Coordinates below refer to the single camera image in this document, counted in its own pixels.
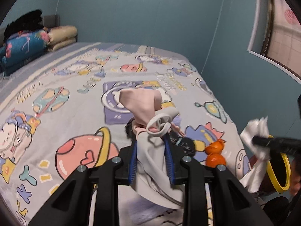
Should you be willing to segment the person's right hand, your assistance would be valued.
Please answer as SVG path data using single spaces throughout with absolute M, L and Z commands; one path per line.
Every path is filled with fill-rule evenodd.
M 297 195 L 300 190 L 300 160 L 294 158 L 291 163 L 290 194 Z

